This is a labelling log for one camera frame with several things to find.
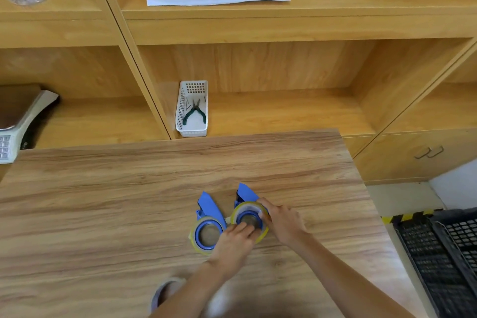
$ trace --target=scale keypad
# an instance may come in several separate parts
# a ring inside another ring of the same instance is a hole
[[[8,159],[8,148],[11,136],[0,136],[0,160]]]

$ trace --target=tape roll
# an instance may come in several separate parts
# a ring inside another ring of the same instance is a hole
[[[245,201],[237,205],[232,215],[230,216],[231,224],[240,224],[245,221],[249,225],[255,225],[255,228],[261,229],[262,234],[257,239],[259,243],[268,233],[268,226],[259,217],[259,213],[268,215],[268,211],[262,204],[258,202]]]
[[[189,234],[189,239],[194,249],[200,254],[211,255],[218,237],[223,231],[224,227],[219,220],[211,216],[205,216],[197,220]]]

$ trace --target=drawer handle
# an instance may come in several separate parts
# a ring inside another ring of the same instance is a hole
[[[426,153],[425,153],[424,155],[422,155],[422,156],[414,156],[414,158],[415,158],[415,159],[421,159],[421,158],[423,158],[423,157],[426,157],[429,153],[431,153],[431,151],[432,151],[431,148],[428,147],[428,148],[427,148],[427,151],[426,151]]]
[[[436,157],[437,155],[440,155],[442,152],[444,152],[444,147],[443,147],[443,146],[440,147],[440,150],[439,150],[438,153],[435,153],[435,154],[432,155],[432,156],[429,155],[429,153],[427,153],[426,155],[427,155],[427,158],[428,158],[428,159],[431,159],[431,158],[433,158],[433,157]]]

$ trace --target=white wall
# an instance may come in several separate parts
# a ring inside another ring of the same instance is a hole
[[[477,159],[429,183],[448,209],[477,207]]]

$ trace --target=packing tape roll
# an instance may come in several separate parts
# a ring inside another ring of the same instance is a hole
[[[197,220],[194,228],[191,230],[189,234],[189,239],[190,242],[192,243],[192,246],[194,247],[195,250],[197,250],[200,254],[203,255],[211,255],[213,249],[215,248],[215,243],[207,243],[206,241],[201,241],[201,233],[205,229],[210,229],[212,228],[212,232],[214,232],[214,228],[216,228],[216,233],[217,234],[217,239],[222,234],[222,232],[225,230],[226,227],[223,227],[220,222],[211,217],[211,216],[205,216],[199,220]]]
[[[262,219],[260,219],[260,212],[268,215],[268,211],[262,204],[251,201],[242,202],[234,209],[232,215],[230,216],[230,223],[240,224],[242,221],[245,221],[249,224],[248,221],[256,222],[258,225],[256,228],[262,230],[262,234],[260,234],[256,241],[256,243],[259,243],[265,237],[265,235],[267,235],[269,230],[268,226],[262,221]]]

